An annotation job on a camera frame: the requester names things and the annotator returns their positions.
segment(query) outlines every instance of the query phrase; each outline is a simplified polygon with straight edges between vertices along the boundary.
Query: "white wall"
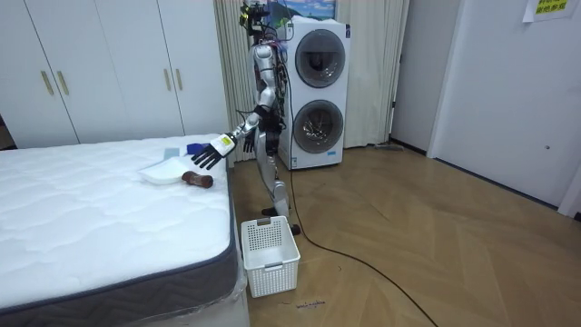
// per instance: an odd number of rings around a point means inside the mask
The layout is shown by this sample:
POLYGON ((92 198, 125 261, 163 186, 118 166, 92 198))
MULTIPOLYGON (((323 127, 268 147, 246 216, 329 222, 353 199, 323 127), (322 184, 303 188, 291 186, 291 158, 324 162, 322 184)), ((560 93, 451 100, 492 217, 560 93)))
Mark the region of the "white wall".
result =
POLYGON ((569 185, 558 211, 569 217, 575 217, 577 213, 581 213, 581 165, 577 169, 573 182, 569 185))
POLYGON ((428 150, 460 0, 411 0, 391 136, 428 150))
POLYGON ((523 24, 527 0, 465 2, 430 151, 559 205, 581 163, 581 10, 523 24))

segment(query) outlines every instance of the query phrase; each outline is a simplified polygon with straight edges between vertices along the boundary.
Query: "washer dryer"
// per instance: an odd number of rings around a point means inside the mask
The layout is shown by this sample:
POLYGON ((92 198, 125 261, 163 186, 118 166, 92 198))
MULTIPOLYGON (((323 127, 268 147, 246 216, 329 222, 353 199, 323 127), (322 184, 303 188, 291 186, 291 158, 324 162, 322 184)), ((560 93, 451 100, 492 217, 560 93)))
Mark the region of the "washer dryer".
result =
POLYGON ((343 158, 350 26, 294 16, 279 38, 288 40, 281 43, 290 81, 279 156, 289 169, 338 164, 343 158))

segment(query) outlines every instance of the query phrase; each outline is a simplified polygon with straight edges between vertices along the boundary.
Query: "quilted mattress top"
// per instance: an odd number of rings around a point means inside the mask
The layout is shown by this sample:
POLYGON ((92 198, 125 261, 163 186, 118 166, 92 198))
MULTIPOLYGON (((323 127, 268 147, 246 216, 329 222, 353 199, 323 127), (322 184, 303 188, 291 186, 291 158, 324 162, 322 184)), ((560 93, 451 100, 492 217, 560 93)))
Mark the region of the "quilted mattress top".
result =
POLYGON ((226 250, 231 213, 224 160, 209 171, 210 189, 153 185, 137 173, 159 163, 167 148, 184 155, 187 144, 215 136, 0 152, 0 309, 165 272, 226 250))

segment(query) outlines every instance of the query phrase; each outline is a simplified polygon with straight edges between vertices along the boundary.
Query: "mattress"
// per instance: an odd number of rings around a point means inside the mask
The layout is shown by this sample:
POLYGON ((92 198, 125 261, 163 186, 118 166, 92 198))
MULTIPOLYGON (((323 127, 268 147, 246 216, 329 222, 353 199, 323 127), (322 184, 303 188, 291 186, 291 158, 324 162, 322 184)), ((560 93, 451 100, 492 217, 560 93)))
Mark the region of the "mattress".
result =
POLYGON ((137 173, 215 136, 0 152, 0 325, 113 326, 228 295, 225 161, 210 189, 137 173))

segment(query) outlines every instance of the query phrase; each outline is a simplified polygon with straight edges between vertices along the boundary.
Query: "white wardrobe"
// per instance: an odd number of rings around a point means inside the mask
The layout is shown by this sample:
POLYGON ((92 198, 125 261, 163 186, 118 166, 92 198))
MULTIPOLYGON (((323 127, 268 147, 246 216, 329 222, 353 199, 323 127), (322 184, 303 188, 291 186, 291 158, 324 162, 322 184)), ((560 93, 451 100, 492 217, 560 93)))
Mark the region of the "white wardrobe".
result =
POLYGON ((228 128, 212 0, 3 0, 0 45, 18 148, 228 128))

